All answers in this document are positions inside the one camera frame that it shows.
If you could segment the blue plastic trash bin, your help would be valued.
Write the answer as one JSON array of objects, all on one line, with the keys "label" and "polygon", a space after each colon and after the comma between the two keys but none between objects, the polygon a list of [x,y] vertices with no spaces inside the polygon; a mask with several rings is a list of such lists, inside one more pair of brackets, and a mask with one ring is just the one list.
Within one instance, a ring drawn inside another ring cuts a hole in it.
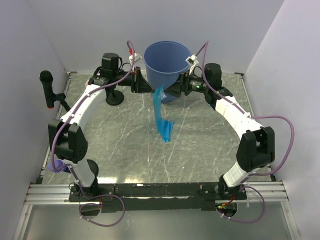
[{"label": "blue plastic trash bin", "polygon": [[190,50],[174,41],[158,41],[146,48],[143,60],[148,83],[156,90],[159,87],[167,89],[187,72],[189,65],[187,57]]}]

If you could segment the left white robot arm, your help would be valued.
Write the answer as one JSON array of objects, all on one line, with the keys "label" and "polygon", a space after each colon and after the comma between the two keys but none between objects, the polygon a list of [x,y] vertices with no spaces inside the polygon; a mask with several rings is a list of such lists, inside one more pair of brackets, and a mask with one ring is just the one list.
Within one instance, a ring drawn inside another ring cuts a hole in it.
[{"label": "left white robot arm", "polygon": [[81,194],[87,201],[99,195],[99,167],[93,160],[87,160],[88,141],[84,128],[102,102],[117,106],[124,101],[124,95],[116,86],[130,87],[133,93],[152,93],[154,89],[135,63],[142,59],[139,53],[131,52],[130,68],[122,68],[122,59],[116,53],[105,53],[93,76],[87,81],[82,95],[66,114],[48,124],[50,143],[49,167],[53,173],[69,171],[74,177],[74,194]]}]

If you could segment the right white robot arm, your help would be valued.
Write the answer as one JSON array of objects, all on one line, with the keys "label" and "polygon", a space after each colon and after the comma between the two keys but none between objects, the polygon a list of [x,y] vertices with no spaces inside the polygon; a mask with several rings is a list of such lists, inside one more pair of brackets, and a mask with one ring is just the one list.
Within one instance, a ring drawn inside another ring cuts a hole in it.
[{"label": "right white robot arm", "polygon": [[250,174],[275,160],[275,132],[251,118],[234,95],[223,86],[222,70],[217,63],[207,63],[200,77],[181,73],[165,93],[179,98],[191,92],[202,93],[205,101],[230,124],[239,137],[236,162],[218,181],[216,191],[230,199]]}]

